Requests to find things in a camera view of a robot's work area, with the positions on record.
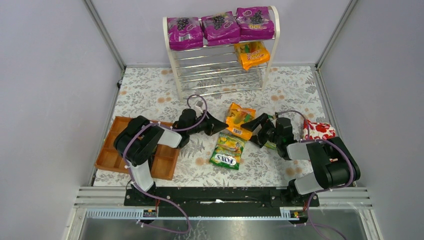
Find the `green candy bag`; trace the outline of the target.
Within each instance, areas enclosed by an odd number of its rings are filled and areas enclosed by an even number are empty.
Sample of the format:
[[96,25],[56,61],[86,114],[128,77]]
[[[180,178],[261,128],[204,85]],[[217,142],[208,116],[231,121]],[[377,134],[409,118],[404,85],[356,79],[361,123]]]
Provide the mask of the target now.
[[[274,115],[267,115],[268,116],[268,119],[270,120],[270,122],[272,123],[272,125],[275,127],[275,125],[276,125],[276,119],[274,118]],[[271,142],[271,141],[267,141],[265,144],[264,144],[264,146],[266,147],[266,148],[269,148],[269,149],[271,149],[271,150],[277,150],[277,147],[276,147],[276,144],[275,143],[273,143],[273,142]]]
[[219,167],[239,170],[246,141],[220,132],[209,162]]

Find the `orange candy bag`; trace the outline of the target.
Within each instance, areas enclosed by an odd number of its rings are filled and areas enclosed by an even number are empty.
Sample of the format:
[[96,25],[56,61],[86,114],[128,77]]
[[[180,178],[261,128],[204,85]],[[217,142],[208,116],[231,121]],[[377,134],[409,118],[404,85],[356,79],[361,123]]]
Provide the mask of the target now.
[[234,44],[234,51],[241,67],[248,71],[250,68],[264,64],[271,58],[262,41]]
[[243,108],[240,105],[232,102],[225,118],[227,130],[243,140],[248,141],[253,133],[251,130],[246,130],[241,127],[242,124],[252,121],[256,116],[256,110],[253,108]]

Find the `purple candy bag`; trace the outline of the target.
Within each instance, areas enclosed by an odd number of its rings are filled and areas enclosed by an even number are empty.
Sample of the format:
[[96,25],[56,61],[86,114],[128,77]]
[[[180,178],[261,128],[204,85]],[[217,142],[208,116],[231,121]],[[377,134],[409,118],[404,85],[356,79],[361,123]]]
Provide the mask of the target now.
[[267,6],[236,9],[236,22],[240,27],[240,40],[268,40],[275,34],[275,24]]
[[198,17],[168,17],[167,36],[173,51],[201,48],[204,36]]
[[209,46],[236,44],[241,40],[241,28],[232,11],[203,16],[201,23]]

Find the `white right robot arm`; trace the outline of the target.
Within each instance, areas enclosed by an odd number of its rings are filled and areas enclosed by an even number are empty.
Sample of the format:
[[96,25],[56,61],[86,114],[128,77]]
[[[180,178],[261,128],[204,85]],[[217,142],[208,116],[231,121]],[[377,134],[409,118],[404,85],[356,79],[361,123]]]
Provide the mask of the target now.
[[261,114],[240,125],[252,134],[249,141],[261,148],[275,145],[277,154],[285,160],[308,160],[312,172],[290,181],[287,189],[295,195],[323,192],[350,186],[361,177],[361,170],[338,136],[311,137],[296,140],[291,120],[279,113]]

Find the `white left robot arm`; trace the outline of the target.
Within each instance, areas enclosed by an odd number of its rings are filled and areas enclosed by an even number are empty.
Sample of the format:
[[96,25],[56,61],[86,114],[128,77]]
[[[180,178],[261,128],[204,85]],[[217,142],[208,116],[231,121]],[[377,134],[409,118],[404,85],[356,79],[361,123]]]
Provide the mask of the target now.
[[194,109],[186,108],[172,126],[150,121],[142,115],[130,120],[115,138],[113,147],[126,163],[133,186],[138,191],[147,193],[156,187],[149,159],[157,146],[181,149],[188,143],[190,135],[200,131],[207,113],[207,110],[203,110],[202,115],[198,116]]

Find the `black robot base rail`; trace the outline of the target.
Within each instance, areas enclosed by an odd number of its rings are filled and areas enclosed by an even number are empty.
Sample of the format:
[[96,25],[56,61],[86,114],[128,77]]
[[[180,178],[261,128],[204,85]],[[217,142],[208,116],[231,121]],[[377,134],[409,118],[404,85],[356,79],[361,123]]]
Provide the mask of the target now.
[[320,205],[317,196],[300,195],[292,187],[156,187],[150,196],[131,187],[126,207],[152,207],[159,217],[282,217],[283,210]]

